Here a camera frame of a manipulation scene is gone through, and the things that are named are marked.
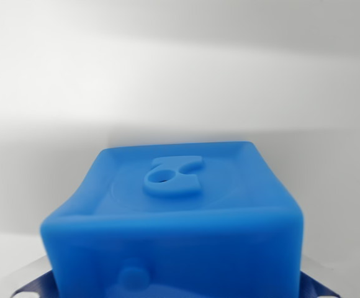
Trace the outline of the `black silver gripper right finger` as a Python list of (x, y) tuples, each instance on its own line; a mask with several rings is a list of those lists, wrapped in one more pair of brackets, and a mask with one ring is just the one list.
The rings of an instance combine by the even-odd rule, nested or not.
[(299, 297), (349, 297), (349, 287), (317, 262), (302, 262)]

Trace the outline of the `black silver gripper left finger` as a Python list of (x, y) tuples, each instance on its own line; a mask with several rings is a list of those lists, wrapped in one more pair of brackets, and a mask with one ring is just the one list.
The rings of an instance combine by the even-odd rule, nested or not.
[(16, 271), (11, 285), (11, 297), (56, 297), (56, 282), (47, 256)]

